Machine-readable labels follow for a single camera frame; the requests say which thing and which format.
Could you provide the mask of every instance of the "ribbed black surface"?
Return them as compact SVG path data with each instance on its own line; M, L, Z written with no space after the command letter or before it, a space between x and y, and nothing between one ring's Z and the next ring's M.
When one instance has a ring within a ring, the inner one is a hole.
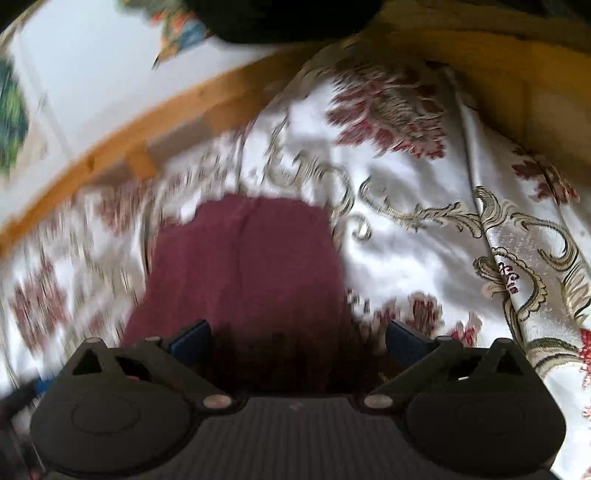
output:
M451 480L471 477L444 470L424 459L402 438L394 422L359 413L345 398L254 398L236 414L203 422L189 445L165 465L129 478ZM522 478L556 480L548 471Z

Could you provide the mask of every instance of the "red floral pattern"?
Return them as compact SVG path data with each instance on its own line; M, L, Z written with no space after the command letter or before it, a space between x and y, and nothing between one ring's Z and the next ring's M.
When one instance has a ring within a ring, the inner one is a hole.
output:
M511 265L505 265L504 262L499 262L498 267L507 291L512 294L519 292L519 288L515 284L515 281L519 280L519 274L513 271Z
M528 152L519 147L514 149L513 153L529 157ZM539 155L530 157L523 163L512 165L512 168L519 178L538 181L535 195L530 196L536 202L553 198L556 203L566 205L570 202L578 202L580 199L572 184Z
M400 310L396 307L396 299L389 301L380 310L374 312L372 334L375 338L373 349L375 355L386 353L386 330L393 320L400 320Z
M378 157L387 152L408 152L418 160L444 156L443 108L435 87L422 84L415 70L355 66L340 73L337 86L336 107L327 116L332 125L345 127L339 145L373 141Z
M53 239L63 233L66 220L65 211L71 209L73 203L74 197L67 197L39 223L39 231L44 232L46 238Z
M579 355L585 362L585 365L581 367L581 372L587 373L583 380L583 386L591 386L591 330L581 328L581 341L583 342L583 348L581 348Z
M416 292L408 297L408 301L412 316L406 319L406 324L428 337L433 336L443 326L442 309L437 299Z
M57 283L54 265L45 257L37 275L15 288L9 304L22 339L32 351L43 346L59 323L68 321L66 294Z
M146 191L146 183L120 187L111 197L102 197L96 213L116 236L123 235L131 226Z
M482 328L480 318L474 312L470 312L468 323L464 327L462 322L457 322L456 326L448 332L448 336L455 338L461 342L465 347L475 347L478 342L478 334Z

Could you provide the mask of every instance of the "blue clip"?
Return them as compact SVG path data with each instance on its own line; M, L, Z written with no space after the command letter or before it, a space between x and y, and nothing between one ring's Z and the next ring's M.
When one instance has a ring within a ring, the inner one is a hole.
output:
M392 321L386 330L386 348L404 368L426 357L437 347L437 342L407 325Z
M207 358L211 336L212 329L208 322L201 320L172 340L166 351L186 367L192 367Z
M42 393L45 393L47 390L49 390L49 387L52 385L52 383L53 383L53 378L46 378L45 380L38 378L35 381L35 392L37 393L37 396L39 396Z

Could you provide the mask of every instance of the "floral fabric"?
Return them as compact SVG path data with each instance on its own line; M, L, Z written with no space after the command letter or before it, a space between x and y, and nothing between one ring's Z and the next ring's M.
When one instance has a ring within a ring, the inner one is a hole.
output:
M3 265L3 389L87 335L118 342L167 223L224 192L299 198L326 210L376 354L392 319L468 347L512 337L567 419L553 471L588 476L591 190L484 126L445 69L366 52L328 47L244 131L42 223Z

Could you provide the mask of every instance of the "white wall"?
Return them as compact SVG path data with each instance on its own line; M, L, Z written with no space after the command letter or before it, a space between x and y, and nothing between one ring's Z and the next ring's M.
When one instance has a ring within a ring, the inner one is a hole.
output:
M168 98L224 71L258 60L271 47L210 38L152 69L160 28L115 0L50 0L11 44L25 97L50 131L48 156L15 176L0 223L18 216L91 145Z

